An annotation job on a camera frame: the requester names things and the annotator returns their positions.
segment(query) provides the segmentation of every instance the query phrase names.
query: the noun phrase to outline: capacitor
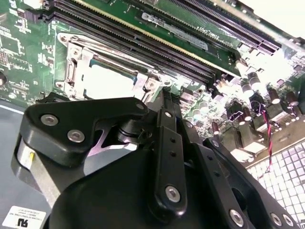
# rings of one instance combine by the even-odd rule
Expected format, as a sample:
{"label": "capacitor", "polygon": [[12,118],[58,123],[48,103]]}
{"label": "capacitor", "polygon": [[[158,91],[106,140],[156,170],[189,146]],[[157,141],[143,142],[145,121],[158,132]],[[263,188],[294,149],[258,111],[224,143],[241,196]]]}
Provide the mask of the capacitor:
{"label": "capacitor", "polygon": [[268,90],[268,94],[272,104],[278,104],[281,101],[275,89]]}
{"label": "capacitor", "polygon": [[199,109],[193,110],[193,117],[194,117],[194,119],[197,119],[197,120],[201,118],[201,112]]}
{"label": "capacitor", "polygon": [[239,125],[244,125],[244,124],[245,124],[245,121],[244,121],[243,116],[239,116],[238,119],[237,119],[237,121],[238,121],[238,124],[239,124]]}
{"label": "capacitor", "polygon": [[244,113],[244,120],[245,121],[250,121],[251,119],[252,119],[252,117],[251,117],[251,113],[250,113],[250,110],[249,110],[249,108],[248,107],[244,107],[243,108],[243,113]]}
{"label": "capacitor", "polygon": [[291,105],[291,106],[298,106],[298,104],[299,104],[294,92],[288,92],[286,94],[286,99],[287,99],[287,102],[289,103],[289,105]]}
{"label": "capacitor", "polygon": [[207,101],[202,101],[199,104],[199,108],[200,108],[200,111],[202,113],[208,112],[209,111],[209,104],[208,104],[208,102]]}
{"label": "capacitor", "polygon": [[214,135],[219,134],[219,128],[218,128],[218,124],[216,122],[212,122],[212,131],[213,131]]}
{"label": "capacitor", "polygon": [[252,72],[248,74],[249,83],[254,91],[257,91],[261,88],[261,81],[258,78],[256,72]]}
{"label": "capacitor", "polygon": [[186,118],[186,120],[187,121],[189,121],[190,123],[194,123],[194,118],[193,117],[191,117],[191,116],[188,116],[187,118]]}
{"label": "capacitor", "polygon": [[252,90],[252,87],[249,83],[242,84],[242,90],[245,96],[247,96],[248,98],[254,94],[254,91]]}
{"label": "capacitor", "polygon": [[4,84],[6,84],[8,81],[8,79],[6,78],[6,76],[4,75],[3,72],[0,72],[0,86],[3,86]]}

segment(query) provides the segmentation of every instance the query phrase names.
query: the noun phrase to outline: mounting hole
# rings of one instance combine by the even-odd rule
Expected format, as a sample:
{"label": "mounting hole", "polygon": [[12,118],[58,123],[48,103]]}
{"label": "mounting hole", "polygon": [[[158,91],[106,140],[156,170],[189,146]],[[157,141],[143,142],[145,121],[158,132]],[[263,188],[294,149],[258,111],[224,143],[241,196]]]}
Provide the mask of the mounting hole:
{"label": "mounting hole", "polygon": [[169,118],[171,118],[172,117],[172,114],[171,113],[169,113],[169,112],[165,112],[165,115],[167,116],[167,117],[169,117]]}
{"label": "mounting hole", "polygon": [[171,151],[171,152],[170,152],[170,155],[171,155],[172,157],[176,157],[176,156],[177,156],[176,153],[175,153],[174,151]]}
{"label": "mounting hole", "polygon": [[220,173],[218,171],[214,171],[215,176],[220,177]]}
{"label": "mounting hole", "polygon": [[141,110],[144,110],[144,106],[142,104],[136,104],[136,106],[141,109]]}

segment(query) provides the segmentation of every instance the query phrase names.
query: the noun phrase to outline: white label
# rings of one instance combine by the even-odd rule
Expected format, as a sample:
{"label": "white label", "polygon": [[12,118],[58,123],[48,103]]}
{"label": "white label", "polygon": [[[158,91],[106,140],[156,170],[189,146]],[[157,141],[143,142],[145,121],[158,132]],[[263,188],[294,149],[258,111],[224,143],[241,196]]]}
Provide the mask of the white label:
{"label": "white label", "polygon": [[13,206],[10,208],[2,226],[19,229],[40,229],[46,213],[28,208]]}

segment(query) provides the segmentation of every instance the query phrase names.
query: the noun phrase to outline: black plastic mechanism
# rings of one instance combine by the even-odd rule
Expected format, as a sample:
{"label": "black plastic mechanism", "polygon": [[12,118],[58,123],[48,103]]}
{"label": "black plastic mechanism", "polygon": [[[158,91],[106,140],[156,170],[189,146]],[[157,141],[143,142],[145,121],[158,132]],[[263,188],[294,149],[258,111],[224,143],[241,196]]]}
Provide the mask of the black plastic mechanism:
{"label": "black plastic mechanism", "polygon": [[[135,98],[26,110],[12,169],[52,207],[45,228],[298,228],[216,138],[202,143],[174,95],[163,89],[156,101],[157,110]],[[138,148],[85,176],[97,139]]]}

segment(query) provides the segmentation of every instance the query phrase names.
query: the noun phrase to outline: hole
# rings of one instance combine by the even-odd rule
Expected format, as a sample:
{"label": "hole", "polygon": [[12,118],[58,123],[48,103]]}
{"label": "hole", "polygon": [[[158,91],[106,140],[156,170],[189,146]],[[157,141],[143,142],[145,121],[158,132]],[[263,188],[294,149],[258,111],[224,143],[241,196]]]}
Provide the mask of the hole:
{"label": "hole", "polygon": [[53,123],[53,122],[54,122],[54,118],[52,118],[52,117],[47,117],[47,118],[46,118],[46,121],[47,121],[48,123]]}
{"label": "hole", "polygon": [[236,188],[232,188],[232,192],[237,200],[237,203],[242,211],[247,209],[247,201],[243,194]]}
{"label": "hole", "polygon": [[217,177],[220,177],[220,174],[219,174],[219,172],[217,172],[217,171],[214,171],[214,174],[215,174],[215,176],[217,176]]}
{"label": "hole", "polygon": [[73,134],[72,134],[72,137],[75,137],[75,138],[80,138],[80,137],[81,137],[81,135],[80,135],[79,133],[73,133]]}
{"label": "hole", "polygon": [[171,151],[171,152],[170,152],[170,155],[171,155],[172,157],[176,157],[176,153],[175,153],[174,151]]}

